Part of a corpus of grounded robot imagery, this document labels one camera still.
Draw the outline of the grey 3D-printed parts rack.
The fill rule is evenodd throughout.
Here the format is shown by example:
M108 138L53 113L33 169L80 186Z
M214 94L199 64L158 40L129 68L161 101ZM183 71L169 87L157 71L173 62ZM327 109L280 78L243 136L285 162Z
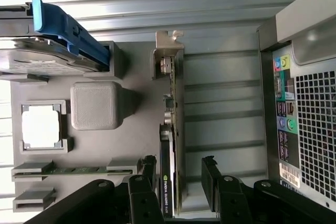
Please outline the grey 3D-printed parts rack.
M111 161L137 161L146 155L159 155L159 125L164 118L163 96L168 93L169 80L152 80L150 58L154 42L120 42L118 47L129 60L124 88L142 96L136 113L126 118L115 130L78 131L67 126L74 139L74 148L66 154L27 155L19 150L22 139L21 104L26 101L69 100L70 89L80 76L51 77L47 84L11 84L14 164L53 161L59 167L106 166Z

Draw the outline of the green RAM stick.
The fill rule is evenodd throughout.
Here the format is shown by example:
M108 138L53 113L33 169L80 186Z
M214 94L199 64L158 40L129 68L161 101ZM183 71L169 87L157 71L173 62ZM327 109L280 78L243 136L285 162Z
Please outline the green RAM stick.
M32 176L51 176L51 175L86 175L86 174L133 174L131 169L110 169L106 167L76 167L76 168L49 168L38 172L15 172L15 177L32 177Z

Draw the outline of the hard disk in blue caddy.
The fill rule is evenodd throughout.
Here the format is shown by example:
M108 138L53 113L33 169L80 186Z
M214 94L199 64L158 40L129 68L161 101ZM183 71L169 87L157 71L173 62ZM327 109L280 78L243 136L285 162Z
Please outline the hard disk in blue caddy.
M108 47L59 6L0 6L0 73L76 76L109 68Z

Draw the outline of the open black PC case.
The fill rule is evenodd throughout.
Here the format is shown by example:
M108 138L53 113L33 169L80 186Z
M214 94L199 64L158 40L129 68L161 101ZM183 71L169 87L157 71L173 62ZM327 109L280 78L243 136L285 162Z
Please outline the open black PC case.
M336 0L257 29L268 178L336 212Z

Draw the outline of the silver CPU chip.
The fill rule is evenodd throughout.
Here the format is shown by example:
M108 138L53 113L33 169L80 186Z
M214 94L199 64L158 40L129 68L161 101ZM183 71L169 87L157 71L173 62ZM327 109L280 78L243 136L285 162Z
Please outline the silver CPU chip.
M60 141L60 115L53 105L30 105L22 112L24 149L55 148Z

